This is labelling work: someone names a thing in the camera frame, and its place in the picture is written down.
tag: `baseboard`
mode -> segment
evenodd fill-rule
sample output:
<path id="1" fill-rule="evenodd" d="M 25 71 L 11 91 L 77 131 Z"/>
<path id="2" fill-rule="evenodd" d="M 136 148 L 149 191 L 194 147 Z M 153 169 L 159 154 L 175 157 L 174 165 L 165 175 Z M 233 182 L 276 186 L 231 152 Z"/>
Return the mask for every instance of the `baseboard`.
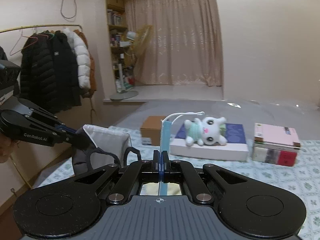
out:
<path id="1" fill-rule="evenodd" d="M 53 166 L 53 165 L 55 165 L 55 164 L 63 161 L 63 160 L 71 157 L 71 155 L 72 155 L 72 148 L 70 147 L 70 148 L 68 148 L 67 150 L 65 150 L 63 153 L 61 153 L 61 154 L 60 154 L 57 158 L 55 158 L 52 162 L 50 162 L 48 165 L 46 165 L 46 166 L 45 166 L 40 172 L 38 172 L 35 176 L 33 176 L 33 177 L 28 181 L 29 184 L 30 184 L 30 185 L 33 185 L 34 182 L 36 181 L 36 179 L 38 178 L 38 176 L 40 175 L 40 173 L 41 173 L 43 170 L 45 170 L 45 169 L 47 169 L 47 168 L 49 168 L 49 167 L 51 167 L 51 166 Z M 20 189 L 18 189 L 18 190 L 16 191 L 16 195 L 17 195 L 17 196 L 20 196 L 20 195 L 22 195 L 23 193 L 25 193 L 27 190 L 28 190 L 28 186 L 25 184 L 25 185 L 23 185 Z M 11 205 L 15 202 L 16 199 L 17 199 L 17 197 L 16 197 L 15 195 L 12 195 L 10 198 L 8 198 L 8 200 L 7 200 L 6 202 L 4 202 L 4 203 L 0 206 L 0 215 L 3 214 L 8 208 L 10 208 Z"/>

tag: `floral tablecloth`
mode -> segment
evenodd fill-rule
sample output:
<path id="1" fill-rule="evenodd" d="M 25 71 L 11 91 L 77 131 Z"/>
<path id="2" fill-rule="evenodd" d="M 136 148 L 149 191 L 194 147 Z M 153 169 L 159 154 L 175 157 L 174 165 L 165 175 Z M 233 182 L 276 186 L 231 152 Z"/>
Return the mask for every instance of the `floral tablecloth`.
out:
<path id="1" fill-rule="evenodd" d="M 109 127 L 130 134 L 132 146 L 139 149 L 143 159 L 152 159 L 153 150 L 159 147 L 141 144 L 139 130 L 121 127 Z M 300 197 L 307 208 L 305 220 L 299 236 L 303 240 L 320 240 L 320 140 L 301 141 L 300 150 L 294 167 L 285 167 L 269 163 L 212 161 L 185 158 L 169 155 L 170 160 L 180 159 L 191 162 L 195 167 L 202 168 L 205 163 L 213 163 L 231 171 L 257 179 L 268 184 L 284 188 Z M 129 154 L 128 163 L 136 160 L 136 155 Z M 73 176 L 71 158 L 61 163 L 40 185 L 44 186 Z"/>

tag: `human hand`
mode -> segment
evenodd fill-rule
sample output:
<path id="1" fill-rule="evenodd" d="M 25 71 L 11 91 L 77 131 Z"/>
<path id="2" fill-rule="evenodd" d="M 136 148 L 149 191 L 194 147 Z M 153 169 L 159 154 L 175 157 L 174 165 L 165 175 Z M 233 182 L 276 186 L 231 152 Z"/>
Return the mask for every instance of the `human hand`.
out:
<path id="1" fill-rule="evenodd" d="M 0 163 L 5 163 L 8 160 L 18 142 L 0 133 Z"/>

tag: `fan base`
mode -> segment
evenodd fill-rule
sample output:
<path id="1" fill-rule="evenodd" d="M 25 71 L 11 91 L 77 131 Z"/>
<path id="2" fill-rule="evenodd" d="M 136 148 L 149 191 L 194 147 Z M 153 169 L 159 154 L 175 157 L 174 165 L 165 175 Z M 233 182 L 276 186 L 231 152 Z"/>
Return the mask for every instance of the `fan base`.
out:
<path id="1" fill-rule="evenodd" d="M 133 98 L 138 95 L 137 91 L 129 90 L 129 91 L 121 91 L 120 93 L 115 93 L 110 96 L 111 100 L 123 100 L 128 98 Z"/>

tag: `electric fan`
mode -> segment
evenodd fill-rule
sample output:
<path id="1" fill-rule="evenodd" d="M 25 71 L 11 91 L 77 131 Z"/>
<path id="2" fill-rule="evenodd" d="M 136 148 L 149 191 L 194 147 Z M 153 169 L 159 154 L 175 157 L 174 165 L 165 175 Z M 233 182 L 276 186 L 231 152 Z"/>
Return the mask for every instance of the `electric fan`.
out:
<path id="1" fill-rule="evenodd" d="M 151 39 L 151 33 L 152 33 L 152 25 L 145 25 L 141 29 L 139 29 L 137 32 L 128 32 L 127 33 L 127 39 L 130 40 L 127 41 L 121 41 L 120 46 L 121 47 L 127 47 L 129 46 L 132 51 L 132 56 L 135 55 L 135 57 L 139 57 L 143 54 L 145 49 L 147 48 L 150 39 Z M 121 62 L 124 61 L 124 54 L 120 55 Z M 123 71 L 122 71 L 122 63 L 118 64 L 119 68 L 119 79 L 120 79 L 120 85 L 121 85 L 121 92 L 115 93 L 110 96 L 111 100 L 122 100 L 127 98 L 132 98 L 138 95 L 137 91 L 129 90 L 126 91 L 124 87 L 124 80 L 123 80 Z"/>

